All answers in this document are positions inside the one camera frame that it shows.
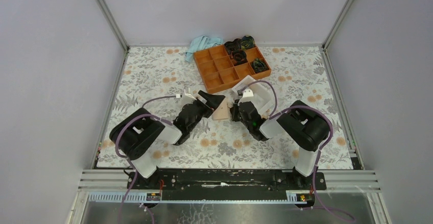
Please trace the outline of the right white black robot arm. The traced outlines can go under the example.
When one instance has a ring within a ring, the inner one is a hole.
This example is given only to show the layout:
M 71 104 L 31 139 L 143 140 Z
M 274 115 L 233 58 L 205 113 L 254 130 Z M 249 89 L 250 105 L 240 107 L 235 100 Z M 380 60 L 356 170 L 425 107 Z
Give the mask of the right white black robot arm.
M 267 141 L 288 134 L 299 146 L 294 185 L 306 189 L 313 183 L 312 174 L 318 167 L 319 153 L 333 136 L 332 123 L 322 112 L 302 101 L 295 101 L 290 107 L 265 119 L 252 102 L 236 100 L 230 113 L 231 120 L 241 122 L 255 140 Z

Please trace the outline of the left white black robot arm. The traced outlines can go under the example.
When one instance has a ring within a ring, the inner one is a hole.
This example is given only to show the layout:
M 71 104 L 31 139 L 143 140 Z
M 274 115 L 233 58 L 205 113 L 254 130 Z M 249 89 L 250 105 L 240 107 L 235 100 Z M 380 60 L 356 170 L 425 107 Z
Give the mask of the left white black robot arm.
M 174 96 L 180 99 L 182 109 L 173 121 L 160 118 L 144 107 L 137 109 L 110 132 L 115 152 L 125 158 L 139 174 L 139 182 L 147 189 L 158 184 L 158 167 L 147 152 L 156 140 L 181 145 L 203 118 L 209 118 L 224 102 L 224 95 L 214 95 L 202 90 L 193 96 L 189 88 Z

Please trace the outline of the beige card holder wallet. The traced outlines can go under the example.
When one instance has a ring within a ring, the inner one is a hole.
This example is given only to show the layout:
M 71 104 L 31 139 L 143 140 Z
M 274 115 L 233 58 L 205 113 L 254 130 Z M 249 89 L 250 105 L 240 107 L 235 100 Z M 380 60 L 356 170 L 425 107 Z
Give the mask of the beige card holder wallet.
M 212 114 L 213 120 L 225 120 L 230 118 L 230 108 L 228 100 L 225 98 Z

